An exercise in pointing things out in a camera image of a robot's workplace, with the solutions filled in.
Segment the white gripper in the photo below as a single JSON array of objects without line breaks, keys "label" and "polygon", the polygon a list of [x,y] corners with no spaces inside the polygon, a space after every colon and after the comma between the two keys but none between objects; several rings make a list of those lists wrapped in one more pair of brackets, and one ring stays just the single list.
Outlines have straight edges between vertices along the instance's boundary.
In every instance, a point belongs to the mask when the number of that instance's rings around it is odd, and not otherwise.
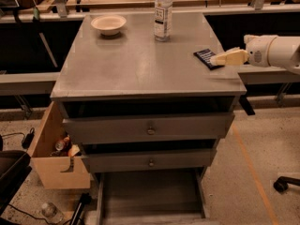
[{"label": "white gripper", "polygon": [[241,50],[240,47],[234,47],[213,55],[210,63],[213,66],[240,66],[248,61],[252,66],[267,68],[269,67],[269,49],[277,37],[277,35],[244,35],[246,51]]}]

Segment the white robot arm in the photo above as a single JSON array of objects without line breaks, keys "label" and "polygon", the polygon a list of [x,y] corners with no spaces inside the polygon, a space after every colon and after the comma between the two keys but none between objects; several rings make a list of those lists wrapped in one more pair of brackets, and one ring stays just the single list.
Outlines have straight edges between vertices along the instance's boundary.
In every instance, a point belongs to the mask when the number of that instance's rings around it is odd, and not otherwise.
[{"label": "white robot arm", "polygon": [[259,68],[283,68],[300,74],[300,37],[244,35],[245,49],[238,47],[213,55],[213,66],[240,66],[246,62]]}]

